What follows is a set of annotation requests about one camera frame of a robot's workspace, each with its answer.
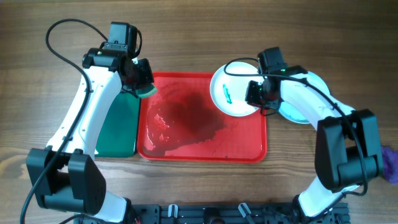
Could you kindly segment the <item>green sponge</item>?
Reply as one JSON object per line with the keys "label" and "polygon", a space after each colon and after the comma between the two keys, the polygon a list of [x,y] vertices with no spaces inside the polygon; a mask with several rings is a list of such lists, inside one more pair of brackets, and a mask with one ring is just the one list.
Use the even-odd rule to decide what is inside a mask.
{"label": "green sponge", "polygon": [[136,95],[139,98],[148,98],[157,92],[154,84],[144,85],[136,90]]}

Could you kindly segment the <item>light blue plate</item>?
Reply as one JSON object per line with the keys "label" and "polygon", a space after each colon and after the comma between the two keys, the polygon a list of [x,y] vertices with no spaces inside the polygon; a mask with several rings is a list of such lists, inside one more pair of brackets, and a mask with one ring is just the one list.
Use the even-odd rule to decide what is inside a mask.
{"label": "light blue plate", "polygon": [[[308,71],[308,75],[314,79],[315,86],[319,88],[321,91],[327,92],[330,94],[330,89],[328,85],[319,77],[317,74]],[[287,120],[298,123],[298,124],[310,124],[310,121],[304,117],[296,108],[294,108],[291,104],[282,102],[280,104],[279,113]]]}

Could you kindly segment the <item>white plate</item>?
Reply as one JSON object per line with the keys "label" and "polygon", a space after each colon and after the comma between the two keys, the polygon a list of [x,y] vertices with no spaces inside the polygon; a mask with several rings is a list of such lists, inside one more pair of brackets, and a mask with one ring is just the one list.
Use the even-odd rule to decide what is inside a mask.
{"label": "white plate", "polygon": [[246,101],[246,92],[250,81],[263,82],[262,77],[236,77],[224,72],[220,67],[211,78],[210,96],[215,106],[223,113],[243,117],[255,113],[259,108]]}

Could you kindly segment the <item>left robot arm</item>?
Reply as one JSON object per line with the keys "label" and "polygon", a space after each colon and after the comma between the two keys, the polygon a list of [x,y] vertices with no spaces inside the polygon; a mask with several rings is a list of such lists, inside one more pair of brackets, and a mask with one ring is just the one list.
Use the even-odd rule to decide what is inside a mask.
{"label": "left robot arm", "polygon": [[44,149],[31,149],[26,158],[32,188],[21,210],[21,223],[33,198],[41,208],[72,212],[78,218],[131,221],[131,201],[107,190],[95,164],[95,150],[106,115],[120,92],[136,98],[155,92],[149,61],[138,59],[140,51],[106,44],[83,57],[78,69],[81,85],[62,125]]}

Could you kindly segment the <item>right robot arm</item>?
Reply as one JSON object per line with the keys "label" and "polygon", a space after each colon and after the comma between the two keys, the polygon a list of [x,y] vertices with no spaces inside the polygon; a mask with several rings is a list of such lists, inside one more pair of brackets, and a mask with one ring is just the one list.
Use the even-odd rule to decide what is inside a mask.
{"label": "right robot arm", "polygon": [[310,186],[294,198],[292,218],[300,223],[324,217],[346,195],[363,196],[370,180],[383,174],[377,118],[323,91],[309,72],[289,67],[278,47],[257,55],[257,76],[246,92],[249,105],[277,109],[288,103],[315,128],[315,171]]}

